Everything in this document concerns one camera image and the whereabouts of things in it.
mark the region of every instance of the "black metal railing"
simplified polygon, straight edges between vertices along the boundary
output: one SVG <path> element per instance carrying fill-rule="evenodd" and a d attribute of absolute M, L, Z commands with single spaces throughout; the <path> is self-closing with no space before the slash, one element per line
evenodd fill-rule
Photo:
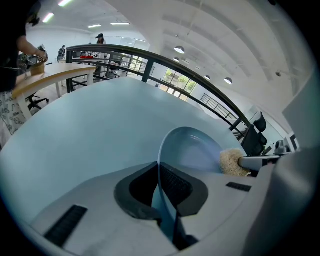
<path fill-rule="evenodd" d="M 102 62 L 94 62 L 94 60 L 90 59 L 74 59 L 74 52 L 95 52 L 95 53 L 104 53 L 104 54 L 110 54 L 109 59 L 103 59 Z M 123 58 L 127 58 L 130 61 L 127 61 L 127 65 L 115 65 L 112 63 L 113 59 L 111 56 L 122 56 Z M 143 58 L 143 61 L 137 60 L 135 57 Z M 144 68 L 139 69 L 139 71 L 135 69 L 130 68 L 130 63 L 132 61 L 137 61 L 140 63 L 140 65 L 145 65 Z M 117 70 L 122 70 L 126 72 L 126 76 L 128 73 L 132 73 L 138 76 L 142 76 L 142 82 L 147 83 L 148 80 L 155 81 L 156 83 L 165 85 L 169 88 L 172 88 L 176 90 L 177 92 L 181 93 L 182 95 L 187 96 L 189 99 L 195 101 L 196 103 L 200 104 L 201 106 L 207 108 L 211 112 L 213 112 L 215 115 L 217 115 L 219 118 L 224 120 L 227 124 L 230 125 L 230 130 L 236 130 L 237 132 L 243 134 L 241 131 L 237 129 L 237 125 L 243 122 L 246 126 L 250 126 L 249 120 L 245 117 L 245 115 L 240 111 L 240 109 L 225 95 L 223 94 L 219 89 L 217 89 L 212 83 L 207 81 L 204 77 L 198 75 L 194 71 L 190 70 L 189 68 L 171 60 L 164 56 L 155 54 L 150 51 L 141 50 L 138 48 L 132 48 L 122 45 L 113 45 L 113 44 L 84 44 L 84 45 L 77 45 L 67 48 L 66 52 L 66 63 L 87 63 L 87 64 L 93 64 L 96 66 L 101 67 L 107 67 L 107 77 L 102 77 L 100 75 L 94 75 L 95 78 L 102 79 L 102 80 L 109 80 L 108 79 L 108 73 L 110 69 L 116 68 Z M 220 99 L 223 103 L 225 103 L 239 118 L 238 120 L 232 124 L 226 116 L 222 113 L 214 109 L 212 109 L 211 106 L 207 105 L 203 101 L 193 97 L 190 95 L 190 93 L 172 85 L 169 84 L 163 80 L 157 79 L 151 75 L 151 72 L 153 70 L 154 63 L 158 63 L 160 65 L 163 65 L 171 70 L 174 70 L 181 75 L 191 79 L 192 81 L 196 82 L 199 86 L 202 86 L 206 90 L 208 90 L 210 93 L 215 95 L 218 99 Z M 68 93 L 74 91 L 74 84 L 73 79 L 67 79 L 66 81 L 67 85 L 67 91 Z"/>
<path fill-rule="evenodd" d="M 201 101 L 212 108 L 214 111 L 220 113 L 225 119 L 237 119 L 229 110 L 227 110 L 224 106 L 211 98 L 209 95 L 203 94 Z"/>

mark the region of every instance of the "hand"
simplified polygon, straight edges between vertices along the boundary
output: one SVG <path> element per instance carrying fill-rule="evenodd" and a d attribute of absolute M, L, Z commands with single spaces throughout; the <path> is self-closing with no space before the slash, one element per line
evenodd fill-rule
<path fill-rule="evenodd" d="M 36 54 L 39 57 L 39 62 L 47 62 L 48 61 L 48 54 L 46 51 L 39 50 Z"/>

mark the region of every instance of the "sponge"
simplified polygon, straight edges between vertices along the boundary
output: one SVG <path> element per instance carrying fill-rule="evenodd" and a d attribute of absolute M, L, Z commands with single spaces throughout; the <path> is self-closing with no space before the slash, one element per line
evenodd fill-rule
<path fill-rule="evenodd" d="M 238 160 L 242 157 L 243 154 L 238 148 L 222 151 L 220 153 L 220 166 L 222 172 L 227 175 L 246 176 L 250 171 L 238 165 Z"/>

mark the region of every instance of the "office chair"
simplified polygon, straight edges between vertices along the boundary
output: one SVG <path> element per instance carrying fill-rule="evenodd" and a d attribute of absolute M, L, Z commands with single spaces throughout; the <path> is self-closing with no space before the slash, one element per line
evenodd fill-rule
<path fill-rule="evenodd" d="M 264 151 L 263 144 L 267 144 L 267 139 L 255 130 L 255 126 L 251 125 L 245 134 L 241 143 L 246 154 L 250 157 L 257 157 Z"/>
<path fill-rule="evenodd" d="M 267 145 L 267 138 L 265 136 L 263 136 L 263 134 L 261 132 L 258 133 L 259 135 L 259 142 L 261 145 L 265 146 Z"/>
<path fill-rule="evenodd" d="M 122 59 L 124 57 L 120 56 L 120 55 L 110 55 L 110 63 L 114 62 L 117 63 L 119 66 L 121 66 L 122 64 Z M 110 73 L 113 74 L 115 76 L 115 78 L 117 77 L 117 75 L 115 74 L 115 71 L 119 70 L 119 68 L 117 68 L 117 66 L 110 66 Z"/>
<path fill-rule="evenodd" d="M 262 112 L 260 112 L 260 114 L 261 114 L 260 118 L 254 121 L 253 125 L 259 130 L 259 132 L 264 132 L 267 128 L 267 122 Z"/>
<path fill-rule="evenodd" d="M 41 110 L 42 108 L 40 106 L 38 106 L 37 104 L 39 104 L 40 102 L 46 101 L 46 103 L 49 102 L 48 98 L 42 98 L 40 99 L 40 97 L 35 96 L 35 93 L 32 94 L 31 96 L 27 97 L 27 99 L 29 99 L 30 104 L 28 105 L 28 109 L 31 110 L 32 108 L 37 108 L 39 110 Z"/>

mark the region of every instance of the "desk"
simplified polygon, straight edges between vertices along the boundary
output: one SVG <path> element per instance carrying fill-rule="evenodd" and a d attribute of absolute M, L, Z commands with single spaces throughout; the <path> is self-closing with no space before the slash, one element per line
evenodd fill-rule
<path fill-rule="evenodd" d="M 134 78 L 95 83 L 54 101 L 26 122 L 0 152 L 0 187 L 8 206 L 30 223 L 79 184 L 156 162 L 164 137 L 192 127 L 223 150 L 232 132 L 193 105 Z"/>
<path fill-rule="evenodd" d="M 16 79 L 16 87 L 12 92 L 12 97 L 17 99 L 24 117 L 28 120 L 32 117 L 32 115 L 26 103 L 27 97 L 45 87 L 55 84 L 56 92 L 60 98 L 60 81 L 88 75 L 87 84 L 92 85 L 95 70 L 95 66 L 71 63 L 54 63 L 52 65 L 45 66 L 45 72 L 43 74 L 31 76 L 29 72 L 27 74 L 27 80 L 25 80 L 24 74 L 18 76 Z"/>

